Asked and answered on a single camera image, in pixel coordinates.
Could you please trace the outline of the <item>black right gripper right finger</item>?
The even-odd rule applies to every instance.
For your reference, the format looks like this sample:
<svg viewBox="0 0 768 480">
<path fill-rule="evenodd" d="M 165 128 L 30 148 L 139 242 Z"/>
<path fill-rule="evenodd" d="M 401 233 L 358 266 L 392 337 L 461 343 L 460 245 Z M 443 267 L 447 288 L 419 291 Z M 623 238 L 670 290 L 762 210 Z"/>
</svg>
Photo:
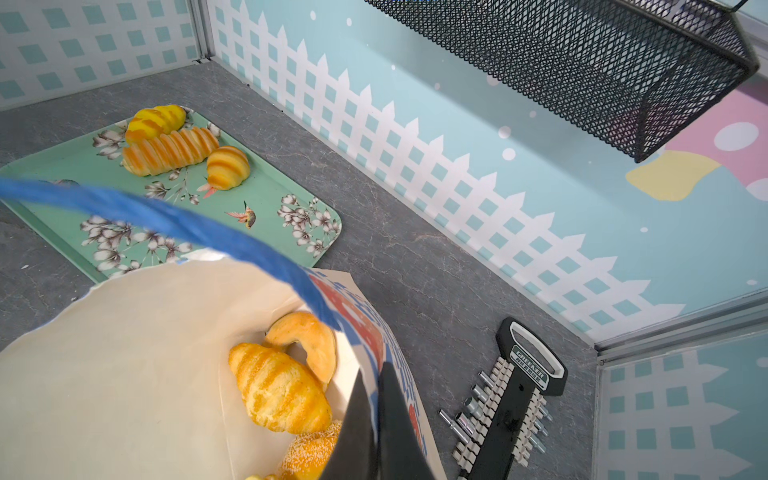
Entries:
<svg viewBox="0 0 768 480">
<path fill-rule="evenodd" d="M 419 448 L 394 366 L 385 362 L 378 379 L 378 475 L 382 480 L 432 480 Z"/>
</svg>

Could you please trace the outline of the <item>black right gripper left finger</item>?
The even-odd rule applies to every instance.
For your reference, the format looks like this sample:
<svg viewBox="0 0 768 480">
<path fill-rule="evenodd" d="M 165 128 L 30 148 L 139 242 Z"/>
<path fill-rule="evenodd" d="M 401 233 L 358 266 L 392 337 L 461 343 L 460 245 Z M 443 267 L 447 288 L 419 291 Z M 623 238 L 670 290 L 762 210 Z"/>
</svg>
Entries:
<svg viewBox="0 0 768 480">
<path fill-rule="evenodd" d="M 363 376 L 358 373 L 336 446 L 320 479 L 375 479 L 377 463 L 375 430 Z"/>
</svg>

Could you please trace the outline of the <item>golden fake croissant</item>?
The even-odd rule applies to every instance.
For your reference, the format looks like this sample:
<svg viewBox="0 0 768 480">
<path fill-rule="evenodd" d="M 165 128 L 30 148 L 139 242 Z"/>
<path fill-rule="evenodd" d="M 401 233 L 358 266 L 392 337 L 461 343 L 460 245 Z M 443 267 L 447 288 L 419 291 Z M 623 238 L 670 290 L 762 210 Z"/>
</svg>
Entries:
<svg viewBox="0 0 768 480">
<path fill-rule="evenodd" d="M 326 430 L 332 409 L 321 383 L 289 355 L 259 344 L 240 343 L 228 365 L 251 420 L 293 435 Z"/>
</svg>

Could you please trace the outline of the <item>checkered paper croissant bag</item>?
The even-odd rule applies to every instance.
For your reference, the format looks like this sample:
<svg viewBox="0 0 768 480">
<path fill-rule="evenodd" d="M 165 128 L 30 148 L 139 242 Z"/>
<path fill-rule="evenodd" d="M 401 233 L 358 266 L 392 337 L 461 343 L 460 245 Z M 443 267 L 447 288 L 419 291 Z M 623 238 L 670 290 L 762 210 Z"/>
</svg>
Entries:
<svg viewBox="0 0 768 480">
<path fill-rule="evenodd" d="M 214 220 L 117 190 L 3 180 L 1 196 L 124 220 L 196 247 L 184 260 L 100 284 L 2 351 L 3 478 L 278 473 L 293 435 L 251 420 L 228 356 L 234 346 L 253 343 L 307 367 L 298 343 L 272 347 L 265 341 L 277 320 L 296 311 L 312 313 L 336 337 L 337 368 L 323 390 L 332 421 L 343 422 L 357 374 L 363 376 L 376 427 L 375 479 L 378 379 L 385 362 L 395 368 L 433 479 L 444 477 L 408 363 L 348 273 L 299 266 Z"/>
</svg>

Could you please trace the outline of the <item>small striped round bun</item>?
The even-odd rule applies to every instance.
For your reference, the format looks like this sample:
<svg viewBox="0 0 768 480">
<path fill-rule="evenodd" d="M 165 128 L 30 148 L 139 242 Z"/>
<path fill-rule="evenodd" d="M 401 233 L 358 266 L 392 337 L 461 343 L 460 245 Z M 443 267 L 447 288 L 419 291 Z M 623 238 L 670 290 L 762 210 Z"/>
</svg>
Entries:
<svg viewBox="0 0 768 480">
<path fill-rule="evenodd" d="M 238 148 L 223 146 L 211 153 L 207 162 L 207 182 L 217 191 L 238 187 L 251 173 L 247 156 Z"/>
</svg>

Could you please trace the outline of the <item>orange fake croissant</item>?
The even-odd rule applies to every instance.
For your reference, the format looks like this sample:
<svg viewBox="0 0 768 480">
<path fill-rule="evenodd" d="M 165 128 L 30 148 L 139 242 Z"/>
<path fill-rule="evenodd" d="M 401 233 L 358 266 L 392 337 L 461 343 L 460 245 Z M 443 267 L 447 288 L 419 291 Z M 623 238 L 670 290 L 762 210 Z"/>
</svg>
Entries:
<svg viewBox="0 0 768 480">
<path fill-rule="evenodd" d="M 156 176 L 197 165 L 218 147 L 218 138 L 208 129 L 182 129 L 125 148 L 122 166 L 136 176 Z"/>
</svg>

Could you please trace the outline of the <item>yellow fake bread roll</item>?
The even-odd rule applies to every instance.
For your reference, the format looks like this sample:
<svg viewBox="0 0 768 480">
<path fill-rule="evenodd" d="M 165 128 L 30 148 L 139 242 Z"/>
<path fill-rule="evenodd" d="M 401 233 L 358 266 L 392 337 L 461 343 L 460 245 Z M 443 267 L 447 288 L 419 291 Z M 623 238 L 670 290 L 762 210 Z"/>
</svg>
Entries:
<svg viewBox="0 0 768 480">
<path fill-rule="evenodd" d="M 186 122 L 186 111 L 179 105 L 164 105 L 138 111 L 128 123 L 125 141 L 129 145 L 170 134 Z"/>
</svg>

